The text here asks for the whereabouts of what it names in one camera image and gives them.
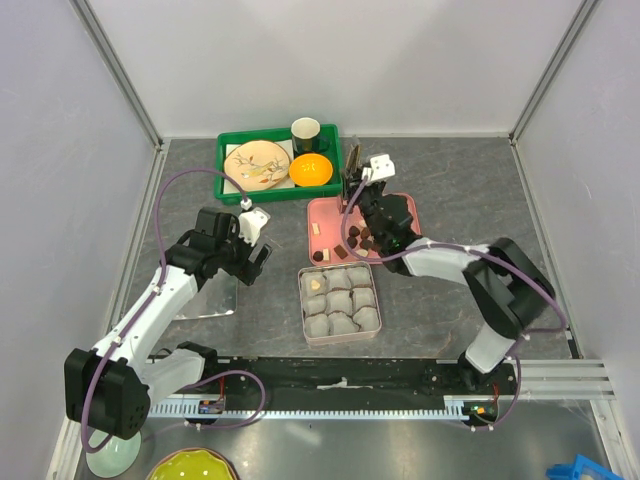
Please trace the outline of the pink plastic tray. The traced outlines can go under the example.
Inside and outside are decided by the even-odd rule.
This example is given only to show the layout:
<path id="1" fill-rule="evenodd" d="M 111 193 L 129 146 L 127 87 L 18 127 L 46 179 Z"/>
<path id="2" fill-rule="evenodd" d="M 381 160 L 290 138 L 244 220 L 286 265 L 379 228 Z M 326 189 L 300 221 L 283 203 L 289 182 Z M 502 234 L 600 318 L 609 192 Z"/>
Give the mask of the pink plastic tray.
<path id="1" fill-rule="evenodd" d="M 421 234 L 421 227 L 417 214 L 417 209 L 414 199 L 406 193 L 397 193 L 396 195 L 402 196 L 407 200 L 409 213 L 413 217 L 411 225 L 412 230 Z M 346 251 L 346 247 L 342 243 L 342 237 L 340 234 L 340 226 L 342 214 L 340 213 L 340 200 L 338 197 L 330 198 L 316 198 L 309 202 L 307 206 L 307 224 L 308 224 L 308 253 L 309 260 L 314 266 L 329 266 L 338 264 L 348 264 L 359 261 L 353 255 Z M 365 256 L 367 259 L 371 259 L 373 264 L 381 264 L 379 261 L 379 255 L 376 250 L 372 248 L 363 247 L 361 231 L 365 228 L 365 222 L 359 213 L 359 210 L 354 207 L 353 213 L 349 214 L 346 223 L 346 235 L 349 235 L 349 229 L 356 227 L 359 230 L 357 239 L 357 245 L 354 247 L 357 253 Z M 338 245 L 342 245 L 342 249 L 346 253 L 336 253 L 335 248 Z"/>

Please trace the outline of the metal serving tongs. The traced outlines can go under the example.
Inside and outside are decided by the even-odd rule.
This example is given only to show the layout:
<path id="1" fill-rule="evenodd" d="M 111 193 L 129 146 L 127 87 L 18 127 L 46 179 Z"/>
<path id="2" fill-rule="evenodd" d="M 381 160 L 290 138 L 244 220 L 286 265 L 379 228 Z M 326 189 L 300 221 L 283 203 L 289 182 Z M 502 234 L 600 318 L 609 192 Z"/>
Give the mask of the metal serving tongs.
<path id="1" fill-rule="evenodd" d="M 348 202 L 351 200 L 351 197 L 361 183 L 361 150 L 361 142 L 357 136 L 354 136 L 351 139 L 344 168 L 340 173 L 341 193 L 339 195 L 339 211 L 341 213 L 344 213 L 347 210 Z"/>

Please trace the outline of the pink chocolate tin box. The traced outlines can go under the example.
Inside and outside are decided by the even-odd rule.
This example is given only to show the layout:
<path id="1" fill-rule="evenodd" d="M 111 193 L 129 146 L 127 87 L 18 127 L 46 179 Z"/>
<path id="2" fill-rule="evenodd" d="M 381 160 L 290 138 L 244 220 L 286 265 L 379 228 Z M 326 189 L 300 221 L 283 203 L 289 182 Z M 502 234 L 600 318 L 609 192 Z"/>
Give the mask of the pink chocolate tin box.
<path id="1" fill-rule="evenodd" d="M 371 267 L 363 262 L 309 267 L 298 273 L 302 330 L 320 347 L 375 338 L 382 317 Z M 312 291 L 318 280 L 322 288 Z"/>

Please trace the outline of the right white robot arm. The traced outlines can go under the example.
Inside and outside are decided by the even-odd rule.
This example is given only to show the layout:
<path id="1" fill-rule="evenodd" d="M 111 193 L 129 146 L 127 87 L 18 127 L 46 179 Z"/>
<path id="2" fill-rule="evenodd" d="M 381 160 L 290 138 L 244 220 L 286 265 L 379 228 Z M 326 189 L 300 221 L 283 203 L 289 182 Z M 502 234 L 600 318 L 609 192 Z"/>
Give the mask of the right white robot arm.
<path id="1" fill-rule="evenodd" d="M 399 275 L 467 286 L 484 319 L 458 360 L 457 377 L 465 391 L 481 393 L 493 383 L 496 367 L 546 307 L 566 325 L 554 288 L 513 240 L 476 246 L 431 240 L 412 229 L 407 199 L 385 194 L 384 186 L 363 183 L 345 192 L 348 207 L 365 220 L 383 265 Z"/>

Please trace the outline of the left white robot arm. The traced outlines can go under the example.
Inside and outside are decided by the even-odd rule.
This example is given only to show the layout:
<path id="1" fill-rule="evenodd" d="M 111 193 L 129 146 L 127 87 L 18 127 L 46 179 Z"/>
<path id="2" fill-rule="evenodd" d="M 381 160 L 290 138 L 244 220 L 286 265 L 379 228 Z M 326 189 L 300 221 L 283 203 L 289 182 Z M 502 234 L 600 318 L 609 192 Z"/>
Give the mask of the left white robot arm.
<path id="1" fill-rule="evenodd" d="M 219 382 L 213 351 L 192 342 L 150 364 L 153 347 L 177 314 L 219 272 L 252 285 L 271 254 L 259 245 L 270 216 L 204 207 L 194 228 L 165 250 L 150 284 L 120 322 L 91 349 L 74 349 L 64 363 L 68 419 L 123 440 L 142 427 L 152 407 L 190 386 L 208 393 Z"/>

